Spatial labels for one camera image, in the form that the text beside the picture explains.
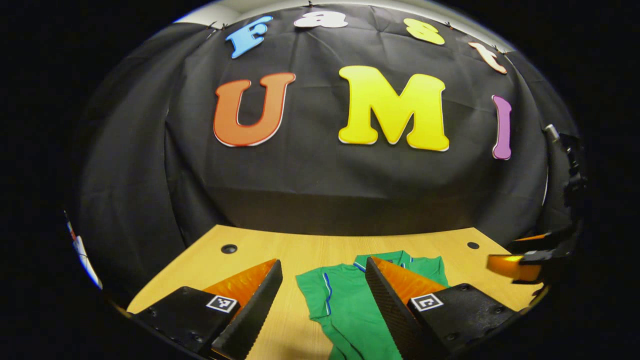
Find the black fabric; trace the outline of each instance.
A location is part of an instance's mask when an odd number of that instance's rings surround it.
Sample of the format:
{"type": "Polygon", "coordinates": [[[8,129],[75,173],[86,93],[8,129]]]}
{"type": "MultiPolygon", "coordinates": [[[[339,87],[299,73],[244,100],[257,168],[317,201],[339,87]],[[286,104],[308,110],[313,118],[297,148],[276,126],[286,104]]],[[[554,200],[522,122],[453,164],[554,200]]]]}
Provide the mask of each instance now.
{"type": "Polygon", "coordinates": [[[70,215],[106,288],[135,294],[216,224],[346,236],[476,227],[500,244],[534,229],[548,167],[541,124],[556,98],[532,90],[503,54],[497,61],[506,75],[467,44],[483,44],[478,39],[373,6],[301,6],[267,15],[273,20],[263,43],[233,60],[225,38],[259,16],[213,34],[202,25],[173,24],[125,59],[91,101],[78,136],[83,167],[70,215]],[[346,14],[348,26],[293,26],[320,10],[346,14]],[[445,44],[413,38],[407,17],[436,27],[445,44]],[[399,94],[414,74],[441,79],[450,149],[412,149],[406,143],[412,120],[390,145],[373,115],[375,144],[341,143],[349,87],[338,71],[348,65],[376,67],[399,94]],[[262,113],[259,81],[276,72],[296,75],[278,132],[255,147],[217,141],[216,89],[252,82],[239,111],[240,123],[250,125],[262,113]],[[513,109],[507,161],[492,157],[494,94],[513,109]]]}

